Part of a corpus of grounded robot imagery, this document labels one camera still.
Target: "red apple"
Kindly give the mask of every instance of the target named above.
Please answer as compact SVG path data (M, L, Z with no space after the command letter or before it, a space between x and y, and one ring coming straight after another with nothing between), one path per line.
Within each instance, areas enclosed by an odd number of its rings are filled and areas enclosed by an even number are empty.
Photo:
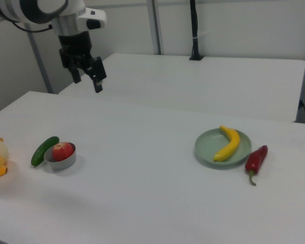
M53 158L54 160L62 161L70 157L75 150L73 149L72 145L68 142L59 142L53 148Z

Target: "white table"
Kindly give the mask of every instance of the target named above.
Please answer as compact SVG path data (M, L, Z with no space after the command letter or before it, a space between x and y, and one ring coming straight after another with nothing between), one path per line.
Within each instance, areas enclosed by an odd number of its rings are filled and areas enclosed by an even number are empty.
M224 124L269 153L249 184L244 164L202 165L194 142ZM77 162L30 160L57 135ZM305 125L28 93L0 112L10 150L0 178L0 240L9 244L303 243Z
M162 108L292 122L305 62L301 60L113 54L96 94L91 79L61 95Z

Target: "small bowl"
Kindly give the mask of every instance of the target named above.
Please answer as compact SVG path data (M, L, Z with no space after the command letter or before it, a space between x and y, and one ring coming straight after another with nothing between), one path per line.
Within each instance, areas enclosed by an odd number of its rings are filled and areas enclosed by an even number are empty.
M67 159L64 159L62 161L56 161L53 158L52 152L54 146L50 147L48 151L45 152L44 154L44 160L52 167L54 170L62 170L70 167L76 162L76 146L72 143L70 143L74 149L73 154L68 157Z

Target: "banana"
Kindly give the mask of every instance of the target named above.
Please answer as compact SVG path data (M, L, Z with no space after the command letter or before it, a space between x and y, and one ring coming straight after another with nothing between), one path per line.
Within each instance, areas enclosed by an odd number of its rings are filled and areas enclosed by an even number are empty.
M230 129L225 126L220 126L219 128L226 133L230 142L228 143L227 146L225 146L223 149L221 149L215 154L215 156L213 157L213 160L215 162L223 162L226 159L228 159L230 156L232 156L233 153L238 148L240 141L239 134L234 129Z

